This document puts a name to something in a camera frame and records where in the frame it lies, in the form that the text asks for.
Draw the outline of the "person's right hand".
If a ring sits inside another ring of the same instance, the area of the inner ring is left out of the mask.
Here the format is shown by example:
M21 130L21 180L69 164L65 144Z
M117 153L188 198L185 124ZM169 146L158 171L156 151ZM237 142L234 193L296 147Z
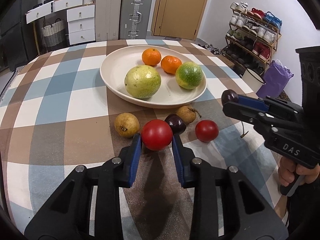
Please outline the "person's right hand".
M319 177L319 165L316 165L313 169L308 169L300 164L295 164L291 159L282 156L279 162L278 178L280 184L288 186L295 179L295 175L304 176L304 180L300 183L301 185L307 183L313 183Z

